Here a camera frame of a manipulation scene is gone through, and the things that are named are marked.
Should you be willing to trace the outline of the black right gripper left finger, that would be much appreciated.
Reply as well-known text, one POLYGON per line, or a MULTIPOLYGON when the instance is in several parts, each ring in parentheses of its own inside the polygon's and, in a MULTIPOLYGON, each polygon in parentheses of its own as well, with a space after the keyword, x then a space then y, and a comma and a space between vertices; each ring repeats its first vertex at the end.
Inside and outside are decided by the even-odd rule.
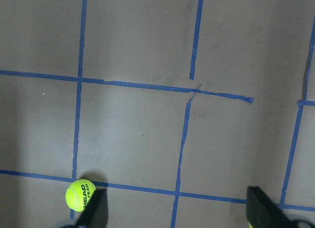
POLYGON ((75 223, 76 228, 105 228, 108 223, 107 190, 97 189, 75 223))

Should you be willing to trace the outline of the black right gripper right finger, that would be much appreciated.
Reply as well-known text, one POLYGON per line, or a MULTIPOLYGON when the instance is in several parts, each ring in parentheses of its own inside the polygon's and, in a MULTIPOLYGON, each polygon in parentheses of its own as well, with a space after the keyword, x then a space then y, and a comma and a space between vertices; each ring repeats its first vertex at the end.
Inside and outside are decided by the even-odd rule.
POLYGON ((247 187, 247 220, 251 228, 291 228, 288 217, 257 186, 247 187))

